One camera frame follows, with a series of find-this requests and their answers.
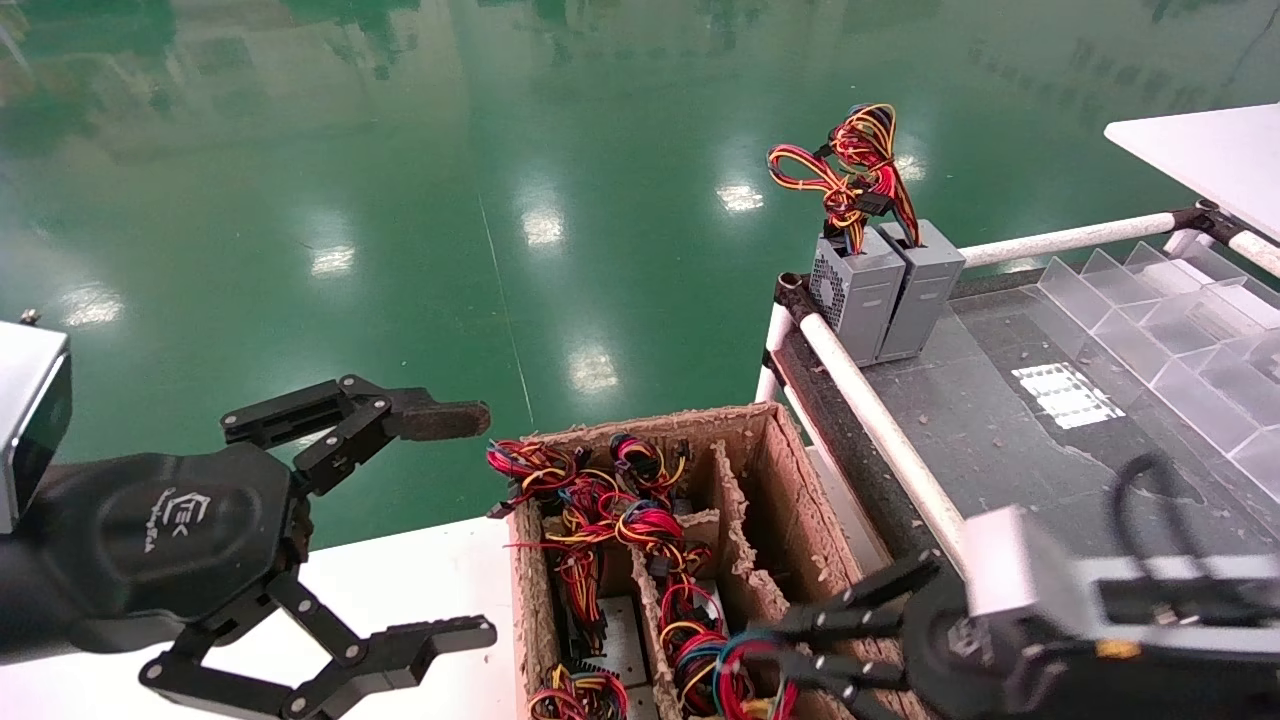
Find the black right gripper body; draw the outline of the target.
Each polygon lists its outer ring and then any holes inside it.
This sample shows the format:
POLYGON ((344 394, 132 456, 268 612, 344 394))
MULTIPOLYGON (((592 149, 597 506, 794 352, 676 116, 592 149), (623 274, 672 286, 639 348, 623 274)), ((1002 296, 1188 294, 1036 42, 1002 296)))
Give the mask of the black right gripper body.
POLYGON ((1061 719, 1046 696, 1037 707, 1010 705, 1009 680, 1024 651, 1062 637, 1038 618, 970 618, 960 579, 943 574, 902 606, 900 650, 908 684, 938 719, 1061 719))

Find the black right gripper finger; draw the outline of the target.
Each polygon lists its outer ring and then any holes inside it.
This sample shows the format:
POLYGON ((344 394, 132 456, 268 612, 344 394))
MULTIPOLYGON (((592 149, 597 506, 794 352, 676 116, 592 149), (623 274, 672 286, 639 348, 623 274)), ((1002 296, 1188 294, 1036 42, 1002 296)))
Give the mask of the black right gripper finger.
POLYGON ((777 669, 781 708, 794 708, 797 697, 810 691, 838 701, 855 719, 901 717, 876 697, 877 691, 908 688, 908 674, 900 665, 836 653, 810 656, 797 650, 773 647, 748 650, 745 659, 777 669))
POLYGON ((791 606, 774 634, 804 643, 895 638, 905 614, 900 600, 924 589, 942 569, 936 550, 901 559, 824 601, 791 606))

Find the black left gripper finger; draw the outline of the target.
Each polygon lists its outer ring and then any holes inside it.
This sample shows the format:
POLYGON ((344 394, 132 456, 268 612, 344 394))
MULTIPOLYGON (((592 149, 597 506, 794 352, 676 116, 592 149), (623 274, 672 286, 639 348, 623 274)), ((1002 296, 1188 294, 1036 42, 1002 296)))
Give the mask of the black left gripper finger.
POLYGON ((276 448, 312 436, 293 459, 303 495, 324 496, 393 439, 436 442, 484 434, 483 401, 440 402, 422 387, 383 388, 343 375, 230 411, 221 419, 228 445, 276 448))
POLYGON ((340 719, 371 694, 420 685, 442 655, 485 650, 495 642, 497 629, 484 616, 401 624, 361 638, 292 571, 246 591, 221 616, 186 626, 138 680, 174 705, 225 717, 340 719), (314 678, 289 687, 205 666, 210 650, 275 609, 328 653, 314 678))

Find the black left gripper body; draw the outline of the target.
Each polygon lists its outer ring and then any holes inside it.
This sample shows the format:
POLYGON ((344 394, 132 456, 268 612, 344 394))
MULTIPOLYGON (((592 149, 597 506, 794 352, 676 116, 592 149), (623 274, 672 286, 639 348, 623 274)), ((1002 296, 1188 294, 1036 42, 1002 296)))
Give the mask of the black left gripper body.
POLYGON ((54 466, 26 514, 26 653, 129 653, 283 569, 291 469, 251 445, 54 466))

